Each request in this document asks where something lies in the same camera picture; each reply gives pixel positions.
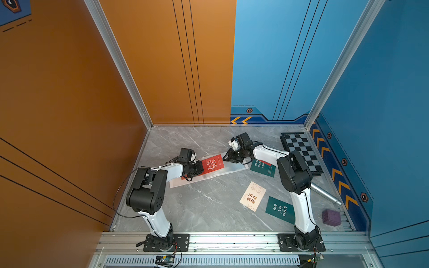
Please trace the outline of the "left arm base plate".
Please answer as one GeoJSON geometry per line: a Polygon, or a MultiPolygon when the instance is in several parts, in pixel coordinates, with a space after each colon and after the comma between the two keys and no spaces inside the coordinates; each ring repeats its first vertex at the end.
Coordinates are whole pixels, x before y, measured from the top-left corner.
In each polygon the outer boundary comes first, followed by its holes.
{"type": "Polygon", "coordinates": [[[190,234],[174,233],[169,234],[165,238],[159,238],[148,234],[143,246],[144,252],[173,252],[178,246],[182,252],[187,252],[189,249],[190,234]]]}

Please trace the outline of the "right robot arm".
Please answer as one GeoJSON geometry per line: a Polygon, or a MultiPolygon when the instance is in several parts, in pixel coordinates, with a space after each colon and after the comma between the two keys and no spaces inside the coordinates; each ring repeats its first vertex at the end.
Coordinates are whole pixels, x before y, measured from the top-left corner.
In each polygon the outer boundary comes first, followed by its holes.
{"type": "Polygon", "coordinates": [[[277,168],[280,181],[292,198],[295,213],[294,242],[302,251],[315,250],[321,242],[321,230],[315,223],[311,208],[312,174],[302,155],[298,151],[279,151],[257,143],[248,149],[229,149],[222,159],[243,164],[247,158],[260,160],[277,168]]]}

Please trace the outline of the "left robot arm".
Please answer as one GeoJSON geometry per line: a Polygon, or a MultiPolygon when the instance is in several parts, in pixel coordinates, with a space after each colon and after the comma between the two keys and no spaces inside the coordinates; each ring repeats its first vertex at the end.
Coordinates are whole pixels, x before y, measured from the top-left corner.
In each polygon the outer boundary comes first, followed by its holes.
{"type": "Polygon", "coordinates": [[[192,180],[204,173],[202,161],[168,163],[159,167],[139,167],[126,196],[126,205],[138,213],[150,229],[144,242],[150,249],[169,251],[173,247],[172,224],[163,212],[167,182],[184,177],[192,180]]]}

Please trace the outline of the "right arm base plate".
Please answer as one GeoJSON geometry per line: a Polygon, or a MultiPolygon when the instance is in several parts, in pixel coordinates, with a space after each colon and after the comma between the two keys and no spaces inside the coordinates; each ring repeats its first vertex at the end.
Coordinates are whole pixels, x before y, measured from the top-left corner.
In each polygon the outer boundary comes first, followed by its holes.
{"type": "Polygon", "coordinates": [[[296,238],[294,233],[277,234],[277,239],[281,252],[325,252],[325,244],[318,235],[314,239],[307,240],[306,237],[296,238]]]}

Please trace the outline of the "pink photo album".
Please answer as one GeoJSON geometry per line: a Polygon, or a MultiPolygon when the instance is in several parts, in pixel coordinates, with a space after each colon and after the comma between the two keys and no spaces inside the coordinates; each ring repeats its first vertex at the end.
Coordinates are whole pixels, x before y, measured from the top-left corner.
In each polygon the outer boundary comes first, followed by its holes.
{"type": "Polygon", "coordinates": [[[243,170],[249,169],[249,164],[234,164],[230,162],[223,161],[222,155],[212,155],[208,158],[205,158],[202,160],[204,172],[199,175],[195,176],[191,181],[187,181],[184,178],[176,178],[169,182],[170,188],[177,188],[180,186],[189,185],[196,182],[201,182],[207,179],[213,179],[215,177],[221,176],[221,175],[227,175],[232,174],[235,172],[240,172],[243,170]]]}

